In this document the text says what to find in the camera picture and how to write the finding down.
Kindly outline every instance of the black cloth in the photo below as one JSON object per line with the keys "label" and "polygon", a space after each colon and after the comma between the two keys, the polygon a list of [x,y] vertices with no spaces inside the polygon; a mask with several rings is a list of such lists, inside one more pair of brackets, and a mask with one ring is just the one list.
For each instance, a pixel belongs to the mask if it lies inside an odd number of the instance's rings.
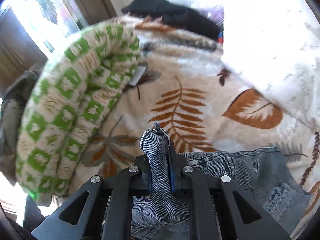
{"label": "black cloth", "polygon": [[168,2],[167,0],[133,0],[123,13],[131,12],[139,17],[150,15],[153,18],[162,16],[163,23],[172,27],[185,28],[188,31],[217,40],[219,27],[197,11]]}

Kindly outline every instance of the gripped denim fabric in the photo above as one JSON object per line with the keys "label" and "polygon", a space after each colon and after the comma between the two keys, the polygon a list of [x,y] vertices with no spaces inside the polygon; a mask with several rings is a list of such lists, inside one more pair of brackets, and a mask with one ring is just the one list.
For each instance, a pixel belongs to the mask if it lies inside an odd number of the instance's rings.
{"label": "gripped denim fabric", "polygon": [[[134,197],[132,236],[147,240],[189,239],[187,198],[175,198],[170,191],[165,153],[170,137],[156,123],[147,130],[140,147],[151,168],[151,194]],[[276,147],[247,152],[183,153],[188,164],[214,177],[229,175],[290,234],[308,206],[310,194],[293,180],[285,159]]]}

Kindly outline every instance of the beige blanket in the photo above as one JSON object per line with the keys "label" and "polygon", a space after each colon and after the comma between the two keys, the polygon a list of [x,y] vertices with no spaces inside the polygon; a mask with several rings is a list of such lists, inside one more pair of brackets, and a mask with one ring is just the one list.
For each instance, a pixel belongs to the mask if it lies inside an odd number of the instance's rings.
{"label": "beige blanket", "polygon": [[[141,20],[119,19],[134,28]],[[319,206],[319,132],[267,101],[222,62],[220,44],[184,30],[136,30],[145,44],[140,63],[148,69],[127,88],[103,123],[71,179],[69,194],[91,176],[108,177],[142,154],[140,137],[160,122],[177,152],[237,152],[277,146],[294,179],[314,194],[292,234],[305,228]]]}

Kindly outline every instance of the gray garment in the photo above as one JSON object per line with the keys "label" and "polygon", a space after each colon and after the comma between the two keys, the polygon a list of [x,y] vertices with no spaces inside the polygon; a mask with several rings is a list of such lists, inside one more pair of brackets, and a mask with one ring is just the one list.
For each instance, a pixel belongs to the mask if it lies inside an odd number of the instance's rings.
{"label": "gray garment", "polygon": [[5,92],[0,119],[0,171],[14,186],[18,130],[23,110],[36,84],[42,67],[25,71]]}
{"label": "gray garment", "polygon": [[[165,153],[169,135],[161,128],[146,131],[140,147],[151,167],[151,194],[134,197],[132,236],[138,239],[189,239],[187,198],[170,191]],[[247,152],[183,153],[188,164],[214,177],[229,175],[290,234],[309,204],[311,195],[294,181],[276,147]]]}

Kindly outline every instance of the triangular cutout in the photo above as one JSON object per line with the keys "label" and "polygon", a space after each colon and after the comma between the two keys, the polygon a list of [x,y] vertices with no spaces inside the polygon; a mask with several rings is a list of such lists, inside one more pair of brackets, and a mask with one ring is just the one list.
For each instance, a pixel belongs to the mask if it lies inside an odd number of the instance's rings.
{"label": "triangular cutout", "polygon": [[71,225],[76,225],[79,221],[80,215],[84,208],[89,192],[85,191],[81,196],[75,199],[62,213],[59,215],[59,219],[68,222]]}
{"label": "triangular cutout", "polygon": [[242,221],[248,225],[254,221],[261,219],[261,216],[249,205],[249,203],[236,191],[233,192],[233,197],[237,203]]}

